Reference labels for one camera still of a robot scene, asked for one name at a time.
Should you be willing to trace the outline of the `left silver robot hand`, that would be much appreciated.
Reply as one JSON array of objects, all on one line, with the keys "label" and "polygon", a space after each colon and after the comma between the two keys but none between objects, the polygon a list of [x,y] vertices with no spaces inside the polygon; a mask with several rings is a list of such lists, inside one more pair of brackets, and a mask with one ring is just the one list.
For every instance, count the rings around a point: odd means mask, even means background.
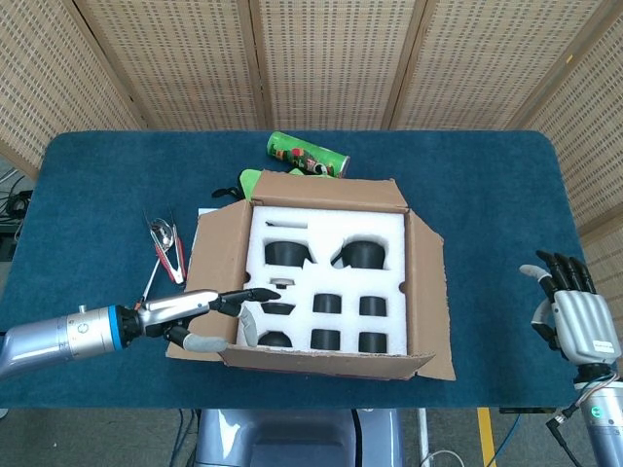
[{"label": "left silver robot hand", "polygon": [[228,348],[221,337],[206,337],[192,333],[190,322],[211,311],[236,318],[242,325],[249,346],[258,344],[255,318],[247,309],[247,302],[265,303],[280,298],[267,288],[251,288],[225,293],[201,289],[180,295],[145,302],[137,309],[115,305],[109,311],[113,344],[126,348],[139,337],[162,337],[176,346],[196,353],[220,353]]}]

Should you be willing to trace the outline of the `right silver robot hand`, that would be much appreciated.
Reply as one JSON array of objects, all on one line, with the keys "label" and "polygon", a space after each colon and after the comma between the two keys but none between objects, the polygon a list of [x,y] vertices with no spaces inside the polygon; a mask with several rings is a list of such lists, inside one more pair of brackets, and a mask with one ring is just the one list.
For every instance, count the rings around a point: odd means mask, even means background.
[{"label": "right silver robot hand", "polygon": [[536,280],[545,294],[531,327],[576,367],[612,365],[622,356],[611,311],[587,266],[574,257],[538,250],[545,265],[525,264],[520,273]]}]

